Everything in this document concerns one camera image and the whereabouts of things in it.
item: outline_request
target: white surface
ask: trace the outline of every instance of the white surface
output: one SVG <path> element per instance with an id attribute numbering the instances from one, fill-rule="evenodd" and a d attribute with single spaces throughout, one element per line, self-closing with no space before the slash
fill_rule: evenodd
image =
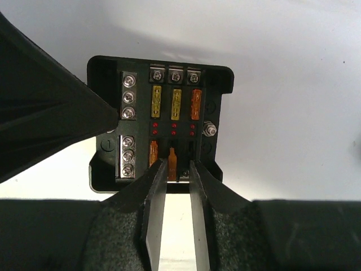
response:
<path id="1" fill-rule="evenodd" d="M 0 0 L 0 10 L 84 81 L 93 55 L 229 66 L 224 183 L 249 199 L 361 199 L 360 1 Z M 93 146 L 49 158 L 0 196 L 105 198 L 87 187 Z"/>

